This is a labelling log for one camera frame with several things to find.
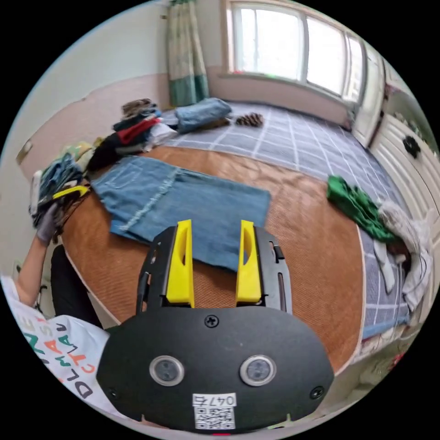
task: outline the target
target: window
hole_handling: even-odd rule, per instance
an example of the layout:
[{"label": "window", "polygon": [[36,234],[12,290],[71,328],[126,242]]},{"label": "window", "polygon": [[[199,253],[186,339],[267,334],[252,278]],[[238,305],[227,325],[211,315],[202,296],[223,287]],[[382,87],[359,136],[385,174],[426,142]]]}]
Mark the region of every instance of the window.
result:
[{"label": "window", "polygon": [[285,78],[357,102],[362,86],[360,42],[341,30],[282,6],[232,3],[230,70]]}]

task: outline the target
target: person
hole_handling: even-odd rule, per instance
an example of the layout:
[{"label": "person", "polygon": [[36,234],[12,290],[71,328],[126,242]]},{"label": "person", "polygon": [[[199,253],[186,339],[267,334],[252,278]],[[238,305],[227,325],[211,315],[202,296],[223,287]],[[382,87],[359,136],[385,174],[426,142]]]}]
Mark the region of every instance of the person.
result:
[{"label": "person", "polygon": [[[24,337],[52,374],[85,402],[128,420],[114,408],[96,380],[109,334],[102,328],[87,289],[62,245],[54,249],[51,258],[55,317],[46,319],[34,308],[47,248],[55,233],[55,210],[53,204],[42,218],[18,278],[0,275],[1,286]],[[159,427],[145,420],[143,423]]]}]

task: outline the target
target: checkered bedsheet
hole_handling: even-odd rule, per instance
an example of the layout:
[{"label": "checkered bedsheet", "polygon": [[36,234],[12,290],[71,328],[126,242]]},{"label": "checkered bedsheet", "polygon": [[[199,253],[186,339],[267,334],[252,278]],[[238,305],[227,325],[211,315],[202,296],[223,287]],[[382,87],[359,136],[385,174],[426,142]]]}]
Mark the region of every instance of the checkered bedsheet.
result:
[{"label": "checkered bedsheet", "polygon": [[[340,175],[350,185],[358,185],[373,200],[391,199],[408,212],[400,192],[377,160],[348,132],[337,125],[310,116],[264,104],[231,103],[233,116],[261,113],[261,128],[230,125],[194,132],[168,141],[176,147],[220,151],[252,157],[274,165],[301,171],[327,180]],[[163,115],[175,123],[174,113]],[[363,339],[409,321],[409,309],[402,297],[403,271],[390,256],[396,283],[386,294],[377,263],[373,240],[361,232],[366,270],[366,303]]]}]

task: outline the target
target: denim fabric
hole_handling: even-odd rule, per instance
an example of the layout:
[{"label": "denim fabric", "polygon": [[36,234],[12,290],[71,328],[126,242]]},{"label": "denim fabric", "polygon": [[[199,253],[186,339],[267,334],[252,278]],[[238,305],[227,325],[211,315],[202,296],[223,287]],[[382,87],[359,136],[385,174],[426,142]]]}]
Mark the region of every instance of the denim fabric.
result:
[{"label": "denim fabric", "polygon": [[140,242],[192,220],[194,259],[237,271],[241,220],[264,226],[268,191],[130,156],[92,181],[110,213],[110,232]]},{"label": "denim fabric", "polygon": [[52,195],[71,180],[81,180],[83,173],[70,153],[54,160],[41,177],[40,199]]},{"label": "denim fabric", "polygon": [[231,106],[218,98],[206,98],[194,105],[176,109],[179,120],[178,131],[185,134],[202,125],[224,118],[232,112]]}]

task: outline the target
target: bed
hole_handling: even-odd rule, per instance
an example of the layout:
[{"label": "bed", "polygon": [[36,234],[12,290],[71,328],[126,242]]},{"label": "bed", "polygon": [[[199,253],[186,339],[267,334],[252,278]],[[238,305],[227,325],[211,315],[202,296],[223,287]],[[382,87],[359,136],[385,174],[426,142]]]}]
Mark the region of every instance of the bed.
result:
[{"label": "bed", "polygon": [[[391,199],[408,213],[399,190],[377,160],[347,131],[337,125],[264,104],[231,103],[233,115],[251,112],[264,116],[262,128],[230,125],[207,132],[193,132],[168,142],[171,146],[220,151],[251,157],[326,180],[330,174],[358,185],[373,200]],[[173,112],[164,121],[175,123]],[[362,339],[409,322],[402,299],[403,271],[390,260],[395,286],[385,292],[385,282],[373,249],[373,240],[360,231],[363,247],[366,303]]]},{"label": "bed", "polygon": [[[295,313],[321,338],[338,374],[356,360],[362,340],[405,324],[409,310],[401,267],[393,264],[396,284],[386,295],[372,239],[327,202],[327,177],[339,174],[373,199],[407,208],[379,163],[338,126],[268,105],[231,105],[237,115],[263,114],[264,126],[177,136],[148,156],[271,193],[266,229],[289,261]],[[173,114],[164,113],[164,121],[172,124]],[[110,216],[92,193],[67,221],[62,240],[89,291],[122,322],[134,314],[148,247],[109,228]],[[197,262],[194,274],[196,307],[234,306],[234,275]]]}]

